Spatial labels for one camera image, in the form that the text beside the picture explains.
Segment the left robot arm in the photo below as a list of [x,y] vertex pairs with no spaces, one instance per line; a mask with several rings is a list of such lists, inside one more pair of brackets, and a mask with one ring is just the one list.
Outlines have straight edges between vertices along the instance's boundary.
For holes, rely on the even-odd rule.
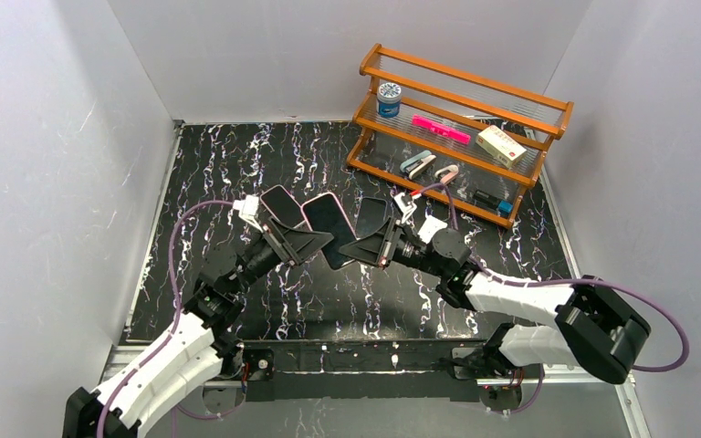
[[229,329],[244,308],[244,293],[277,266],[304,263],[332,239],[330,233],[268,218],[242,249],[222,244],[210,249],[177,323],[116,375],[92,391],[78,388],[68,397],[63,436],[146,436],[237,355],[238,341]]

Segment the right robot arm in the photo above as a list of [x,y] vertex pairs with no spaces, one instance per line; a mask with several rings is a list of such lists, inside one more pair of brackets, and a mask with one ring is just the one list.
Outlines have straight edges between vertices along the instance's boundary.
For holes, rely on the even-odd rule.
[[485,344],[451,364],[481,375],[528,365],[580,367],[611,384],[625,382],[651,334],[650,325],[607,283],[579,278],[537,282],[492,274],[472,260],[455,229],[425,242],[392,219],[340,253],[363,264],[408,266],[436,276],[443,301],[454,308],[529,321],[500,325]]

